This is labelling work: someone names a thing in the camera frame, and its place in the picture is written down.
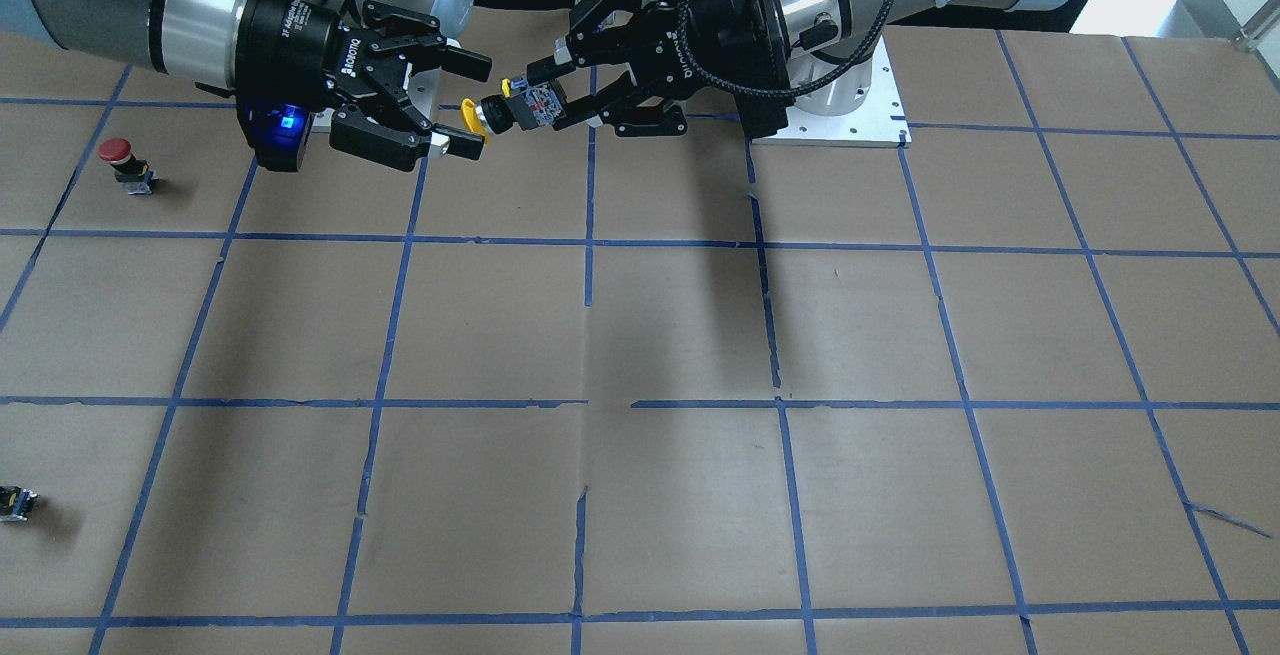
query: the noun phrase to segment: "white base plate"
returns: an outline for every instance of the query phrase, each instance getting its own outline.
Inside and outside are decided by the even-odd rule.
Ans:
[[[897,148],[911,143],[897,81],[884,41],[872,55],[872,86],[856,111],[845,116],[815,116],[800,107],[787,107],[787,127],[777,136],[759,137],[756,145],[826,145],[836,148]]]

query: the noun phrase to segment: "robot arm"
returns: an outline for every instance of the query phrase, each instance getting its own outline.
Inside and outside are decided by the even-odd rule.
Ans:
[[[749,137],[787,125],[786,107],[836,99],[838,82],[869,59],[886,22],[947,3],[1053,9],[1066,0],[582,0],[552,58],[507,81],[503,95],[463,104],[471,130],[513,125],[557,130],[590,122],[618,136],[681,136],[684,100],[712,86],[735,96]],[[622,26],[605,27],[614,13]],[[580,67],[623,64],[599,93],[566,99],[558,78]],[[869,73],[854,72],[850,77]],[[860,95],[868,84],[849,90]],[[851,104],[849,109],[858,107]]]
[[[479,159],[481,137],[431,122],[407,90],[436,68],[485,81],[489,58],[449,43],[435,17],[376,0],[360,13],[362,27],[303,0],[0,0],[0,29],[236,95],[265,168],[296,169],[325,107],[330,143],[357,157],[404,171],[429,154]]]

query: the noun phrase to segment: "red button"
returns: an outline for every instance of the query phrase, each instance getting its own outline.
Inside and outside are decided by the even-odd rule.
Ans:
[[[113,139],[101,143],[97,148],[97,157],[106,160],[106,162],[124,162],[133,154],[133,146],[129,145],[128,139],[124,137],[113,137]]]

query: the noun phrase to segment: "metal post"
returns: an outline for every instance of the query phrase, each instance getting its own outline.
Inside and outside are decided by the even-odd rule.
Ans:
[[[1253,52],[1276,23],[1280,23],[1280,0],[1267,0],[1257,13],[1253,13],[1249,22],[1240,27],[1240,33],[1231,40],[1231,43],[1235,43],[1235,50]]]

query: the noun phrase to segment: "yellow ring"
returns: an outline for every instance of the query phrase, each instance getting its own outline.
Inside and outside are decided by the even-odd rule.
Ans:
[[[489,145],[489,132],[485,130],[484,123],[480,122],[480,116],[476,114],[475,100],[462,100],[462,123],[466,123],[467,130],[484,137],[484,145]]]

